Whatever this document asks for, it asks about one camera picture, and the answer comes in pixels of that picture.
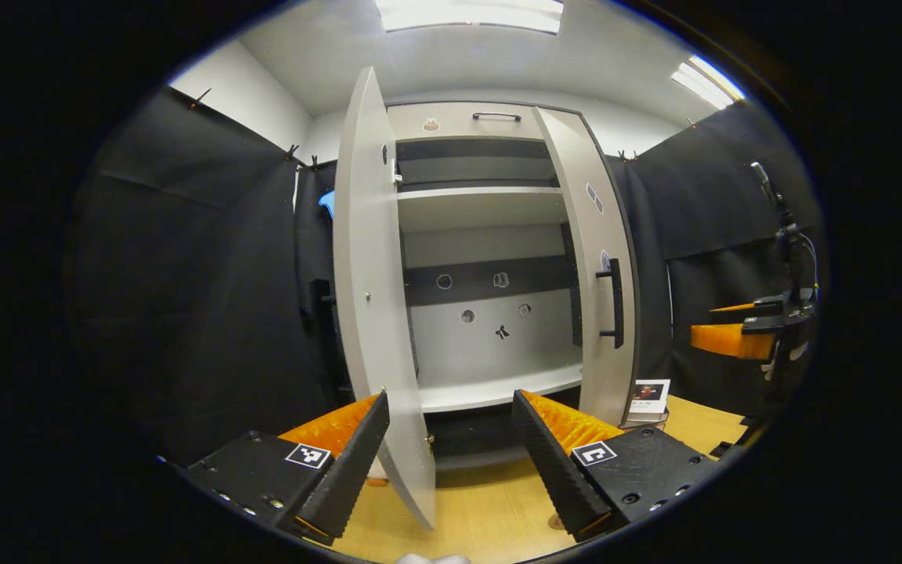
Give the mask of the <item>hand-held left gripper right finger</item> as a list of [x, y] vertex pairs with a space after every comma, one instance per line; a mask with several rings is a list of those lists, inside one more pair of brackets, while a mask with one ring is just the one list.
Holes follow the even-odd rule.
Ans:
[[698, 489], [717, 463], [654, 426], [623, 429], [517, 389], [511, 420], [576, 542], [622, 529]]

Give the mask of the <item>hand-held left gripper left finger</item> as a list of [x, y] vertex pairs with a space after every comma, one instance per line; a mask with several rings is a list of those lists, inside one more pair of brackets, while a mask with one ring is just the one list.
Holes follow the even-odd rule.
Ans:
[[249, 431], [186, 467], [223, 507], [326, 546], [343, 536], [390, 425], [386, 392], [290, 431]]

